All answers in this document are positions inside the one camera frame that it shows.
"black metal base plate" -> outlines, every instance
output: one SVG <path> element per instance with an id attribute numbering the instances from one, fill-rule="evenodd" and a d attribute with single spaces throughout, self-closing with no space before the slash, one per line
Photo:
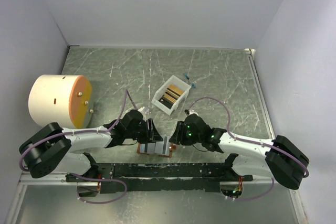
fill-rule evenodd
<path id="1" fill-rule="evenodd" d="M 237 182 L 239 176 L 227 163 L 183 163 L 183 164 L 98 164 L 98 174 L 102 178 L 124 181 L 128 191 L 160 190 L 205 190 L 220 192 L 219 182 Z M 252 176 L 244 176 L 244 181 L 252 181 Z M 67 182 L 84 180 L 67 176 Z M 100 192 L 110 194 L 124 191 L 123 185 L 102 182 Z"/>

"gray metal floor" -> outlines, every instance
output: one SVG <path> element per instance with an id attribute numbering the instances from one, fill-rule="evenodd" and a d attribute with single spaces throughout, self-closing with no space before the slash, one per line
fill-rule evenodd
<path id="1" fill-rule="evenodd" d="M 256 196 L 267 187 L 245 185 L 244 194 Z M 275 185 L 262 199 L 231 202 L 220 193 L 203 191 L 130 192 L 117 202 L 91 205 L 77 200 L 75 186 L 28 186 L 17 224 L 293 224 L 297 222 L 289 193 Z"/>
<path id="2" fill-rule="evenodd" d="M 191 89 L 182 106 L 171 116 L 150 103 L 155 91 L 171 75 L 184 80 L 187 72 L 197 88 Z M 137 106 L 150 107 L 155 126 L 170 135 L 175 123 L 184 120 L 187 104 L 202 96 L 227 103 L 232 113 L 232 131 L 269 138 L 270 127 L 263 114 L 251 63 L 243 50 L 180 49 L 88 49 L 72 47 L 62 74 L 83 74 L 93 86 L 95 113 L 89 126 L 107 123 L 118 116 L 123 90 L 129 89 Z M 195 110 L 211 127 L 225 127 L 223 108 L 201 101 Z M 225 154 L 198 152 L 178 146 L 172 158 L 139 155 L 136 146 L 88 150 L 97 162 L 223 162 Z M 242 197 L 265 192 L 270 184 L 244 184 Z M 107 200 L 115 195 L 100 195 Z M 107 205 L 89 205 L 77 200 L 75 186 L 29 185 L 17 224 L 25 223 L 297 223 L 290 191 L 278 184 L 265 197 L 249 202 L 230 202 L 220 193 L 204 191 L 129 192 Z"/>
<path id="3" fill-rule="evenodd" d="M 196 84 L 185 103 L 168 116 L 151 100 L 156 90 L 172 75 L 186 80 L 188 73 Z M 150 108 L 150 116 L 161 135 L 171 135 L 183 112 L 199 97 L 220 99 L 228 105 L 234 133 L 269 138 L 254 85 L 250 63 L 243 50 L 200 49 L 91 49 L 72 47 L 62 74 L 85 75 L 93 86 L 94 110 L 89 127 L 100 126 L 117 118 L 128 89 L 139 107 Z M 128 101 L 127 109 L 132 105 Z M 203 100 L 193 107 L 210 127 L 225 128 L 227 115 L 221 105 Z M 89 149 L 97 162 L 111 163 L 203 163 L 223 162 L 227 155 L 199 152 L 192 146 L 178 146 L 172 158 L 139 155 L 137 146 Z"/>

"white enclosure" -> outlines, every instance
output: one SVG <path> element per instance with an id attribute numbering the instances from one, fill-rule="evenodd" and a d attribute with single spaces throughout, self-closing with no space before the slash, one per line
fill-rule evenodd
<path id="1" fill-rule="evenodd" d="M 28 96 L 61 72 L 68 45 L 257 49 L 276 134 L 310 158 L 300 192 L 310 223 L 334 223 L 336 0 L 0 0 L 0 223 L 38 126 Z"/>
<path id="2" fill-rule="evenodd" d="M 46 0 L 81 46 L 255 48 L 282 0 Z"/>

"small white box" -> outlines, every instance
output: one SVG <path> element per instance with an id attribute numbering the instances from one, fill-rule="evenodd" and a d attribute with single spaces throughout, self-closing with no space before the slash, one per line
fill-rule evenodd
<path id="1" fill-rule="evenodd" d="M 159 102 L 159 99 L 163 96 L 163 94 L 166 92 L 167 88 L 170 85 L 174 85 L 177 88 L 181 89 L 183 91 L 183 94 L 177 99 L 177 101 L 172 105 L 172 107 L 169 109 L 168 107 L 166 107 L 165 105 L 163 105 L 161 102 Z M 183 101 L 184 99 L 187 98 L 188 94 L 189 94 L 189 89 L 191 88 L 191 86 L 180 80 L 178 77 L 176 76 L 171 76 L 165 83 L 164 85 L 162 85 L 157 92 L 155 92 L 155 95 L 153 97 L 152 103 L 157 106 L 160 110 L 162 110 L 163 112 L 165 112 L 168 115 L 171 115 L 172 112 L 174 110 L 177 109 L 179 103 L 181 101 Z"/>

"purple cable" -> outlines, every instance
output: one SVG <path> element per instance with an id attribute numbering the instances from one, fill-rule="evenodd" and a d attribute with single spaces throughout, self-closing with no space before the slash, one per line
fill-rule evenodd
<path id="1" fill-rule="evenodd" d="M 245 199 L 239 199 L 239 198 L 233 198 L 233 197 L 228 197 L 228 198 L 229 198 L 229 199 L 232 199 L 232 201 L 240 201 L 240 202 L 242 202 L 242 201 L 250 201 L 250 200 L 259 199 L 259 198 L 265 196 L 266 194 L 268 194 L 270 191 L 273 190 L 273 187 L 274 187 L 274 179 L 273 179 L 273 178 L 271 178 L 271 179 L 272 179 L 272 185 L 269 187 L 269 189 L 268 189 L 266 192 L 264 192 L 264 193 L 262 193 L 262 194 L 260 194 L 260 195 L 257 195 L 257 196 L 254 196 L 254 197 L 250 197 L 250 198 L 245 198 Z"/>
<path id="2" fill-rule="evenodd" d="M 273 145 L 270 145 L 270 144 L 265 144 L 265 143 L 264 143 L 264 144 L 261 144 L 261 143 L 259 143 L 259 142 L 257 142 L 257 141 L 248 140 L 248 139 L 244 139 L 244 138 L 241 138 L 241 137 L 235 137 L 235 136 L 231 133 L 231 131 L 230 131 L 230 129 L 229 129 L 229 127 L 230 127 L 230 123 L 231 123 L 231 116 L 230 116 L 229 109 L 226 107 L 226 105 L 225 105 L 222 101 L 220 101 L 220 100 L 218 100 L 218 99 L 216 99 L 216 98 L 212 98 L 212 97 L 201 97 L 201 98 L 198 98 L 197 100 L 195 100 L 195 101 L 189 106 L 189 109 L 190 109 L 196 102 L 198 102 L 199 100 L 202 100 L 202 99 L 211 99 L 211 100 L 214 100 L 214 101 L 218 102 L 220 105 L 222 105 L 222 106 L 224 107 L 224 109 L 226 110 L 226 113 L 227 113 L 227 118 L 228 118 L 228 119 L 227 119 L 227 125 L 226 125 L 226 131 L 227 131 L 227 134 L 229 134 L 230 137 L 232 137 L 232 138 L 234 138 L 234 139 L 236 139 L 236 140 L 245 142 L 245 143 L 256 144 L 256 145 L 263 145 L 263 146 L 272 148 L 273 150 L 276 150 L 276 151 L 278 151 L 278 152 L 280 152 L 280 153 L 286 155 L 287 157 L 291 158 L 291 159 L 294 160 L 296 163 L 298 163 L 298 164 L 302 167 L 302 169 L 306 172 L 306 174 L 303 175 L 304 178 L 307 178 L 307 177 L 309 176 L 309 171 L 308 171 L 308 169 L 305 167 L 305 165 L 304 165 L 301 161 L 299 161 L 296 157 L 294 157 L 293 155 L 289 154 L 288 152 L 285 152 L 284 150 L 282 150 L 282 149 L 280 149 L 280 148 L 278 148 L 278 147 L 275 147 L 275 146 L 273 146 Z"/>
<path id="3" fill-rule="evenodd" d="M 101 131 L 98 131 L 97 130 L 81 130 L 81 131 L 75 131 L 76 134 L 82 134 L 82 133 L 108 133 L 110 132 L 116 125 L 117 123 L 119 123 L 119 120 L 122 116 L 122 113 L 124 112 L 124 109 L 125 109 L 125 105 L 126 105 L 126 99 L 127 99 L 127 96 L 130 98 L 131 100 L 131 103 L 133 104 L 133 107 L 137 110 L 137 106 L 135 105 L 135 103 L 133 102 L 128 90 L 125 90 L 125 95 L 124 95 L 124 100 L 123 100 L 123 104 L 122 104 L 122 108 L 121 108 L 121 111 L 120 111 L 120 114 L 117 118 L 117 120 L 111 125 L 111 127 L 109 127 L 107 130 L 101 130 Z M 26 169 L 24 166 L 23 166 L 23 161 L 24 161 L 24 158 L 25 156 L 27 155 L 27 153 L 29 153 L 33 148 L 35 148 L 36 146 L 42 144 L 42 143 L 45 143 L 46 141 L 49 141 L 53 138 L 56 138 L 56 137 L 59 137 L 59 136 L 66 136 L 66 135 L 72 135 L 72 131 L 69 131 L 69 132 L 61 132 L 61 133 L 58 133 L 58 134 L 55 134 L 55 135 L 52 135 L 52 136 L 49 136 L 49 137 L 46 137 L 45 139 L 42 139 L 38 142 L 36 142 L 35 144 L 31 145 L 27 150 L 25 150 L 21 157 L 20 157 L 20 160 L 19 160 L 19 166 L 20 166 L 20 169 L 23 170 L 24 172 L 28 172 L 29 170 Z"/>
<path id="4" fill-rule="evenodd" d="M 111 202 L 115 202 L 117 201 L 118 199 L 121 199 L 122 197 L 124 197 L 126 195 L 126 192 L 127 192 L 127 185 L 124 181 L 121 181 L 119 179 L 113 179 L 113 178 L 86 178 L 86 177 L 83 177 L 83 176 L 80 176 L 78 174 L 75 174 L 75 173 L 72 173 L 72 175 L 74 175 L 75 177 L 77 178 L 80 178 L 80 179 L 84 179 L 84 180 L 87 180 L 87 181 L 92 181 L 92 182 L 117 182 L 117 183 L 121 183 L 125 190 L 124 192 L 122 193 L 122 195 L 118 196 L 117 198 L 114 198 L 112 200 L 108 200 L 108 201 L 99 201 L 99 202 L 96 202 L 96 201 L 89 201 L 89 200 L 84 200 L 82 197 L 79 196 L 79 188 L 77 187 L 77 197 L 80 201 L 84 202 L 84 203 L 89 203 L 89 204 L 96 204 L 96 205 L 102 205 L 102 204 L 108 204 L 108 203 L 111 203 Z"/>

